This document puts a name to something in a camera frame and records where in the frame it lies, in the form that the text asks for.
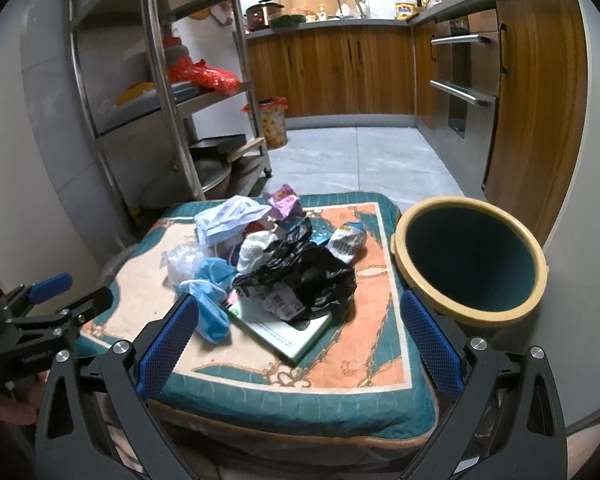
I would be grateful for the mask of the clear plastic bag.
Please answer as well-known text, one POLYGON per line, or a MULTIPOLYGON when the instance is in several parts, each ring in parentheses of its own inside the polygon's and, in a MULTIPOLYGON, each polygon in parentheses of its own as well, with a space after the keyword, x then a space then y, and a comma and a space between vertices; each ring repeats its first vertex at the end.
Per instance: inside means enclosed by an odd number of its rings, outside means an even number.
POLYGON ((196 243, 175 246, 161 255, 160 266, 166 269, 166 282, 176 287, 192 280, 201 265, 210 256, 209 249, 196 243))

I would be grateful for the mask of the blue face mask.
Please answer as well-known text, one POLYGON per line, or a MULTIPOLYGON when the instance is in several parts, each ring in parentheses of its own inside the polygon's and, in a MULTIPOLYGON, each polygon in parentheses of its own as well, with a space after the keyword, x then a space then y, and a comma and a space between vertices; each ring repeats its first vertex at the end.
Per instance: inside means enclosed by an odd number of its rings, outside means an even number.
POLYGON ((230 321, 223 310, 236 268, 216 257, 205 258, 192 278, 175 286, 180 294, 189 294, 198 306, 196 333, 209 344, 222 344, 230 333, 230 321))

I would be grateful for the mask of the white blue wet wipes pack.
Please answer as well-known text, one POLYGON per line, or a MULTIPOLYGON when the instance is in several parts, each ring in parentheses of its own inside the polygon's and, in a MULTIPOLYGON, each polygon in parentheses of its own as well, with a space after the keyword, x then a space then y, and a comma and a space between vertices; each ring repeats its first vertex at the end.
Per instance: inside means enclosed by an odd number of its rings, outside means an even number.
POLYGON ((194 217, 197 240, 213 246, 241 233, 249 223, 266 217, 272 207, 250 197, 235 195, 218 206, 201 211, 194 217))

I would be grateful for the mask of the blue white courier bag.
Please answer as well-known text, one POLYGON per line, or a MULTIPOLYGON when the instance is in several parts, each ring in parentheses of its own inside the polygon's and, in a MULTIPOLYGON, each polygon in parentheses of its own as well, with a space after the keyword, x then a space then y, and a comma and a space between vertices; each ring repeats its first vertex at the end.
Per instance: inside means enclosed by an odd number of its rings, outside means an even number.
POLYGON ((343 223, 328 240, 326 247, 330 253, 344 263, 351 264, 362 255, 367 234, 362 222, 343 223))

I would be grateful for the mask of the yellow teal trash bin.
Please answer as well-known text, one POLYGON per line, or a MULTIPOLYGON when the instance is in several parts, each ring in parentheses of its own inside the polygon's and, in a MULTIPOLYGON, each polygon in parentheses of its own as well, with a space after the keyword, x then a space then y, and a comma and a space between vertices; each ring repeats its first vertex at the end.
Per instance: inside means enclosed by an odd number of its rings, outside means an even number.
POLYGON ((466 326, 519 323, 540 304, 548 281, 531 231, 505 210, 469 197, 428 198, 408 208, 391 251, 425 306, 466 326))

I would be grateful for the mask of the chrome kitchen faucet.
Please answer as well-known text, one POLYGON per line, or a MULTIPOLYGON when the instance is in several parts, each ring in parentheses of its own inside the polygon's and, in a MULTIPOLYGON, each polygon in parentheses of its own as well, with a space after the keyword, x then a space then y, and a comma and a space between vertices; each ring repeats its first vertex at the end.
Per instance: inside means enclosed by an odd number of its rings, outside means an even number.
POLYGON ((336 15, 342 20, 367 18, 367 10, 363 0, 336 0, 336 5, 336 15))

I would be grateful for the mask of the white crumpled tissue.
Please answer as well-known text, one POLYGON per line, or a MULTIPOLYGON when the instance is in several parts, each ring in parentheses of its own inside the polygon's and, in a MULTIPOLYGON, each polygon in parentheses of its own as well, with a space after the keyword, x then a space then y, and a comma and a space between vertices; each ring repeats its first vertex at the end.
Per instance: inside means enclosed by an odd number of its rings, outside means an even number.
POLYGON ((237 274, 249 274, 262 266, 268 258, 266 248, 278 240, 278 235, 273 231, 258 231, 248 234, 240 246, 237 274))

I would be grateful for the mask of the black plastic bag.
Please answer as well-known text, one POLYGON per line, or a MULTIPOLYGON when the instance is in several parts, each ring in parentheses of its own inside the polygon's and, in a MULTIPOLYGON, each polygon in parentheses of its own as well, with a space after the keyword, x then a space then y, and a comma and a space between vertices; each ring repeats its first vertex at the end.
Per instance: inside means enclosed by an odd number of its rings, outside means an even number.
POLYGON ((352 266, 312 240, 311 220, 303 219, 265 248, 265 262, 234 279, 238 292, 276 318, 312 320, 345 304, 356 289, 352 266))

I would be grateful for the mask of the pink purple snack wrapper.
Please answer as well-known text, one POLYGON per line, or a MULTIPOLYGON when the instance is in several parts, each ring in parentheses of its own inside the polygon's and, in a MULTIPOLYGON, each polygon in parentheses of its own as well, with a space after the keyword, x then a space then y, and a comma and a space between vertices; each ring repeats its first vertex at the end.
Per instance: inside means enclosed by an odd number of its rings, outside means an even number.
POLYGON ((263 192, 262 197, 271 207, 270 216, 274 220, 282 221, 303 214, 300 197, 289 184, 283 184, 273 193, 263 192))

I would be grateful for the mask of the stainless steel shelf rack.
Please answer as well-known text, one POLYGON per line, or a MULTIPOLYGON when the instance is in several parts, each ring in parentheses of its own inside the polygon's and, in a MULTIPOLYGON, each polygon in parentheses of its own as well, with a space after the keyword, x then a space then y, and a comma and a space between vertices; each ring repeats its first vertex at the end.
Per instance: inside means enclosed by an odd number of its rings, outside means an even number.
POLYGON ((119 202, 119 210, 128 218, 132 218, 132 210, 126 201, 109 160, 106 157, 106 145, 116 134, 116 129, 99 132, 95 126, 90 104, 88 104, 82 68, 78 55, 78 37, 76 31, 84 24, 92 27, 114 26, 125 23, 129 18, 136 18, 142 23, 144 39, 147 47, 148 66, 152 81, 158 96, 158 112, 161 114, 164 128, 169 135, 175 150, 175 161, 178 168, 184 172, 188 197, 192 200, 204 200, 204 188, 198 178, 188 144, 193 141, 194 128, 187 128, 190 116, 205 108, 219 103, 225 99, 221 93, 212 91, 195 96, 193 99, 179 103, 174 96, 168 74, 168 63, 162 44, 163 34, 172 30, 172 24, 194 12, 210 9, 217 4, 229 2, 232 5, 235 23, 234 43, 242 70, 246 79, 240 84, 238 91, 245 93, 248 104, 251 106, 250 122, 253 130, 253 139, 238 150, 234 162, 239 167, 237 174, 230 177, 230 194, 247 194, 252 191, 257 180, 265 176, 272 177, 270 156, 265 145, 265 136, 262 126, 256 92, 251 81, 250 67, 247 58, 247 38, 244 23, 242 22, 242 5, 239 0, 90 0, 79 11, 74 10, 74 0, 68 0, 69 20, 69 47, 70 60, 76 88, 78 89, 81 110, 91 131, 88 142, 104 172, 110 187, 110 195, 119 202), (120 12, 118 7, 122 3, 135 1, 138 5, 137 14, 120 12))

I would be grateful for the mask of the red plastic bag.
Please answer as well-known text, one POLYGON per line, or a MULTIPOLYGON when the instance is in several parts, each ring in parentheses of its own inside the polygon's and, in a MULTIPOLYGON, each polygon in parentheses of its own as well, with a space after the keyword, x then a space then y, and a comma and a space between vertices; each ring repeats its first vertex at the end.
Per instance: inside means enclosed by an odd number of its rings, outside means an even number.
POLYGON ((210 66, 203 58, 194 62, 189 56, 183 56, 168 69, 168 76, 172 84, 187 81, 223 96, 234 96, 242 88, 242 82, 234 73, 210 66))

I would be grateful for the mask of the small patterned waste bin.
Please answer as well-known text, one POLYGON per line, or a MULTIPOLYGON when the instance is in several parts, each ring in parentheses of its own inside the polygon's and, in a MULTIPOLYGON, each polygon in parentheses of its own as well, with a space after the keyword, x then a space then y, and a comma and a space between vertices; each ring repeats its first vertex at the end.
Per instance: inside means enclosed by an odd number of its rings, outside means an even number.
POLYGON ((287 101, 283 96, 258 102, 262 133, 269 150, 282 148, 288 142, 286 128, 287 101))

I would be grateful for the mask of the stainless steel oven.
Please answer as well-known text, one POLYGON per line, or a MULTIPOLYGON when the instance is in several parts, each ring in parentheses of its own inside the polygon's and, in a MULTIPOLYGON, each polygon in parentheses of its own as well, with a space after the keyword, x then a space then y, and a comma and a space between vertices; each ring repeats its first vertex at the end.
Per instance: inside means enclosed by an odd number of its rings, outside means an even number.
POLYGON ((486 180, 500 94, 500 24, 494 9, 436 25, 434 135, 472 188, 486 180))

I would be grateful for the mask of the dark rice cooker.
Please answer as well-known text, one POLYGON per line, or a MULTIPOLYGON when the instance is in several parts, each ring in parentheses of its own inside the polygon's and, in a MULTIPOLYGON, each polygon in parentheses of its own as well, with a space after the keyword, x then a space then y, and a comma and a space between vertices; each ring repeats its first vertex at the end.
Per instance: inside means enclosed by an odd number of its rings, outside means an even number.
POLYGON ((245 10, 247 29, 250 32, 267 29, 270 21, 282 14, 284 6, 274 0, 259 0, 253 6, 245 10))

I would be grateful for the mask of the yellow oil bottle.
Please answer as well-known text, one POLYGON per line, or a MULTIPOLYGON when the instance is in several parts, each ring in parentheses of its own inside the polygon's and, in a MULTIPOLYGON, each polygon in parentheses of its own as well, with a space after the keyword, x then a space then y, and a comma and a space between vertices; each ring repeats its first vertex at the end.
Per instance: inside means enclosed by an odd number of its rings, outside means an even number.
POLYGON ((415 5, 410 0, 396 0, 394 13, 397 21, 407 21, 415 15, 415 5))

